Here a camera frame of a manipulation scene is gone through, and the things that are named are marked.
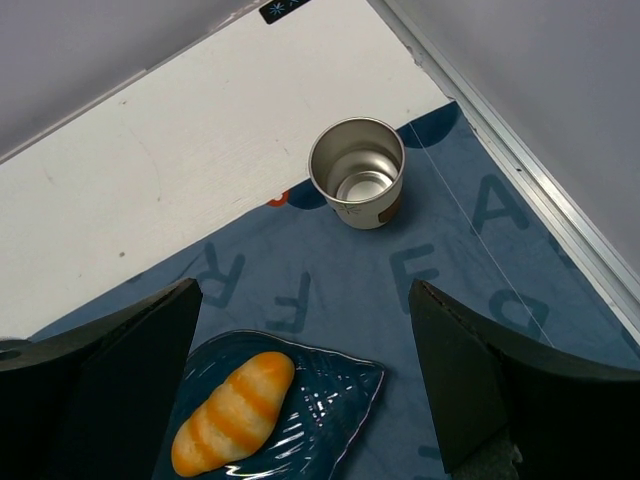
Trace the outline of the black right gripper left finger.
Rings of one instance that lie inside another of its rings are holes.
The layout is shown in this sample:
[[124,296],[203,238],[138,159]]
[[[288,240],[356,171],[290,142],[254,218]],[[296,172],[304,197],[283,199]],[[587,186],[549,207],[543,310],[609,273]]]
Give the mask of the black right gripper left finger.
[[2,340],[2,478],[150,478],[201,302],[184,279],[44,340]]

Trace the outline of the striped orange bread roll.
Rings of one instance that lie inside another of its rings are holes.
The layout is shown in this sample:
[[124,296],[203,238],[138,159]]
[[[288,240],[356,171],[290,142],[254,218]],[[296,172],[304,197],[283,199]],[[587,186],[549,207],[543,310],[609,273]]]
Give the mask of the striped orange bread roll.
[[174,471],[195,477],[256,453],[275,429],[294,375],[294,362],[276,351],[234,370],[178,429]]

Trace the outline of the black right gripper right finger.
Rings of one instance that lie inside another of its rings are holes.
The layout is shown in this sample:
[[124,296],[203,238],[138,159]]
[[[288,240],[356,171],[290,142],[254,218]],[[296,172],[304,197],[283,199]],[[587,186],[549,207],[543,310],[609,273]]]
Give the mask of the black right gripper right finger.
[[428,282],[409,293],[444,470],[454,479],[635,479],[639,374],[546,346]]

